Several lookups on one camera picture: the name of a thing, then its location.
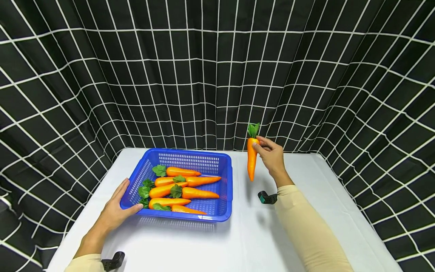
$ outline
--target left hand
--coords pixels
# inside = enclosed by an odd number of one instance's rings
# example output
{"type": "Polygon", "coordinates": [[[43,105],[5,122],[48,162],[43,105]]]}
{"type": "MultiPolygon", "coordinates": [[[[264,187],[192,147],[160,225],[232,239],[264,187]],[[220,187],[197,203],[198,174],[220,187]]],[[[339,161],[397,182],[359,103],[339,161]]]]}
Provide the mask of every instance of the left hand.
{"type": "Polygon", "coordinates": [[[95,222],[94,227],[96,229],[109,233],[119,227],[128,217],[143,209],[143,204],[136,204],[126,210],[120,207],[119,203],[129,184],[130,181],[126,178],[115,190],[95,222]]]}

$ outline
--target carrot leaves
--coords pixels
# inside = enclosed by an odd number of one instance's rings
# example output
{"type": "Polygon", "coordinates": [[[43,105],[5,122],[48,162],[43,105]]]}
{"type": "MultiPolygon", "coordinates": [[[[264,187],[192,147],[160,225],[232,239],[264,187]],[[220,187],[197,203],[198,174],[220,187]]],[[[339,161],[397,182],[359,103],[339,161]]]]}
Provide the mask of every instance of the carrot leaves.
{"type": "Polygon", "coordinates": [[[171,188],[171,197],[173,198],[180,198],[183,194],[183,188],[180,185],[174,185],[171,188]]]}
{"type": "Polygon", "coordinates": [[[139,187],[139,189],[137,190],[137,193],[142,198],[148,198],[150,196],[150,190],[151,190],[150,187],[148,187],[148,186],[142,186],[142,187],[139,187]]]}
{"type": "Polygon", "coordinates": [[[257,124],[249,124],[248,125],[248,134],[251,138],[255,138],[258,135],[258,130],[260,129],[260,123],[257,124]]]}
{"type": "Polygon", "coordinates": [[[166,166],[157,165],[153,167],[153,172],[159,177],[166,177],[166,166]]]}
{"type": "Polygon", "coordinates": [[[183,177],[182,175],[178,175],[178,176],[173,178],[173,181],[174,181],[174,183],[183,182],[183,181],[186,181],[186,178],[183,177]]]}
{"type": "Polygon", "coordinates": [[[139,201],[139,203],[144,205],[144,207],[143,207],[144,209],[148,209],[148,203],[150,203],[150,202],[148,201],[147,198],[143,198],[139,201]]]}
{"type": "Polygon", "coordinates": [[[153,205],[154,210],[156,211],[170,211],[171,208],[169,206],[162,206],[159,203],[153,205]]]}
{"type": "Polygon", "coordinates": [[[154,182],[152,182],[149,178],[147,178],[146,180],[144,180],[142,182],[142,185],[145,187],[150,187],[150,188],[154,188],[156,187],[156,185],[154,184],[154,182]]]}

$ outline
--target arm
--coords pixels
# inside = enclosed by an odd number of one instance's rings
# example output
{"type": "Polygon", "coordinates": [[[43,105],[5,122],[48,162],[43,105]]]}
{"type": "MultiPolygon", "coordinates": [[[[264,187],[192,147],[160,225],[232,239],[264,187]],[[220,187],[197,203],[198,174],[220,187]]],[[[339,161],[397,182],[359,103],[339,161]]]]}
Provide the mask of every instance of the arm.
{"type": "Polygon", "coordinates": [[[129,183],[130,181],[126,178],[115,190],[95,224],[82,238],[80,247],[65,272],[104,272],[101,251],[107,235],[119,227],[125,219],[144,207],[142,204],[136,204],[123,210],[119,206],[129,183]]]}
{"type": "Polygon", "coordinates": [[[296,188],[284,167],[281,146],[257,136],[254,144],[278,188],[278,218],[308,272],[352,272],[340,243],[326,222],[296,188]]]}

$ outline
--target white table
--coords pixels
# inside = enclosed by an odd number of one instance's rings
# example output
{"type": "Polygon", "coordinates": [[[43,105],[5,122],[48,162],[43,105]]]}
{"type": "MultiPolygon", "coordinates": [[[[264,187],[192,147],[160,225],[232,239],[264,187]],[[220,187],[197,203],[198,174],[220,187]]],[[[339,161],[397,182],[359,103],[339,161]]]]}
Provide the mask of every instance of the white table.
{"type": "MultiPolygon", "coordinates": [[[[68,265],[80,240],[94,224],[121,181],[129,177],[146,149],[124,149],[76,223],[56,251],[48,270],[68,265]]],[[[126,254],[118,271],[304,271],[280,226],[273,206],[261,204],[257,193],[276,193],[261,159],[255,181],[249,181],[245,152],[225,152],[233,165],[233,212],[224,223],[202,223],[135,215],[114,231],[102,257],[126,254]],[[187,252],[187,257],[170,254],[187,252]]],[[[355,271],[401,271],[384,244],[319,155],[285,154],[286,169],[309,202],[339,239],[355,271]]]]}

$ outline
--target grid pattern curtain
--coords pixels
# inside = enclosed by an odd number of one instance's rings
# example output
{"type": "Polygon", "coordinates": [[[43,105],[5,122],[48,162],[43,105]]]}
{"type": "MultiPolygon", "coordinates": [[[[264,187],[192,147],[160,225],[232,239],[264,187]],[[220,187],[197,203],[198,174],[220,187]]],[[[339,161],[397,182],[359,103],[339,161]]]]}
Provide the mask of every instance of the grid pattern curtain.
{"type": "Polygon", "coordinates": [[[435,1],[3,0],[0,263],[41,271],[127,147],[321,154],[435,266],[435,1]]]}

